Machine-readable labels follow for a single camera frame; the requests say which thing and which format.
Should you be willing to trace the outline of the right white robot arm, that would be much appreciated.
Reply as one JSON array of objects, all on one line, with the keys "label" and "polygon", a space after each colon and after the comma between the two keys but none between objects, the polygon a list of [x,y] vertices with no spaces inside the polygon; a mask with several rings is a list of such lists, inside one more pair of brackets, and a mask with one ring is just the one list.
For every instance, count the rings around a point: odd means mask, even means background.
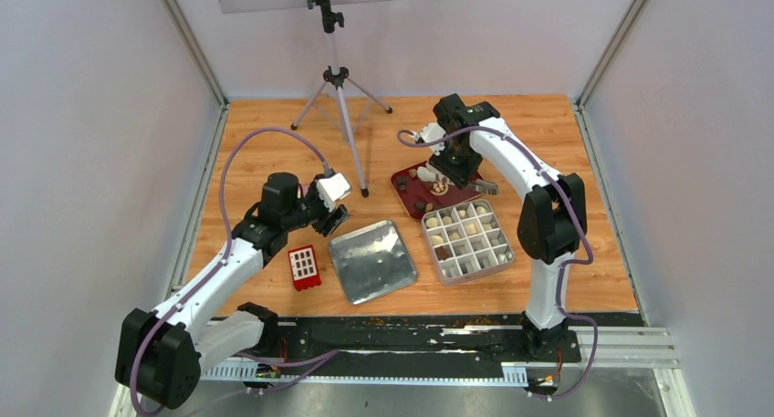
[{"label": "right white robot arm", "polygon": [[531,259],[521,347],[530,358],[544,360],[568,332],[568,272],[579,247],[588,244],[584,181],[543,162],[488,102],[467,106],[452,94],[434,105],[433,114],[435,122],[421,132],[433,151],[432,172],[465,188],[488,161],[521,199],[517,235]]}]

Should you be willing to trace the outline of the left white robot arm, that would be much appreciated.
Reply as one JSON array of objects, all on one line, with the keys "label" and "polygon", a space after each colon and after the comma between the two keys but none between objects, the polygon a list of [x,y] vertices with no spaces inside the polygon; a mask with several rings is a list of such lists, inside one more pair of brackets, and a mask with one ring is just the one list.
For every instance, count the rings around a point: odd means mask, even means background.
[{"label": "left white robot arm", "polygon": [[116,382],[176,409],[218,363],[248,349],[258,356],[272,354],[280,334],[278,316],[268,308],[247,302],[226,319],[210,321],[287,245],[289,233],[312,227],[322,236],[332,234],[349,217],[340,201],[350,191],[345,177],[333,170],[315,176],[304,193],[296,175],[270,174],[260,200],[228,229],[207,269],[156,308],[135,308],[123,320]]}]

